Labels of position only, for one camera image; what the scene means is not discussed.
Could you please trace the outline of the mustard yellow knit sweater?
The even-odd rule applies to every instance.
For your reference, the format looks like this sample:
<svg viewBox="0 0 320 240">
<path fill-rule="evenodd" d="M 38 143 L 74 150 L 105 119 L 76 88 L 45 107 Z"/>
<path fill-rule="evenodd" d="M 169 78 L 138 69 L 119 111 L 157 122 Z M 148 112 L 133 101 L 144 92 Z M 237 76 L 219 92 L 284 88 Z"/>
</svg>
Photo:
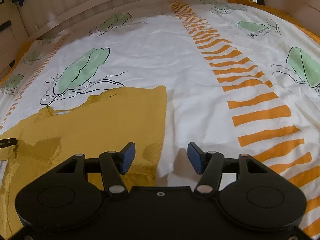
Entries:
<svg viewBox="0 0 320 240">
<path fill-rule="evenodd" d="M 121 87 L 91 95 L 78 107 L 44 107 L 1 134 L 15 138 L 15 147 L 1 149 L 7 162 L 1 185 L 1 235 L 11 237 L 22 224 L 15 211 L 18 192 L 69 157 L 96 158 L 136 146 L 135 159 L 123 176 L 127 188 L 156 183 L 165 130 L 167 90 Z"/>
</svg>

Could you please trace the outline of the white leaf print duvet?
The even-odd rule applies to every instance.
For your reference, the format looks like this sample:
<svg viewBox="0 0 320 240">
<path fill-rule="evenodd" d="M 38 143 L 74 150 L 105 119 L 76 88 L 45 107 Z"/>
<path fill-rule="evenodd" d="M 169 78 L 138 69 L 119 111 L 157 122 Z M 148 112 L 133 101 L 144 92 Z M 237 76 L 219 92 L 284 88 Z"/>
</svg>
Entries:
<svg viewBox="0 0 320 240">
<path fill-rule="evenodd" d="M 250 5 L 172 1 L 34 41 L 1 83 L 1 134 L 44 107 L 121 87 L 167 90 L 155 185 L 194 187 L 193 141 L 247 153 L 300 188 L 319 237 L 319 43 Z"/>
</svg>

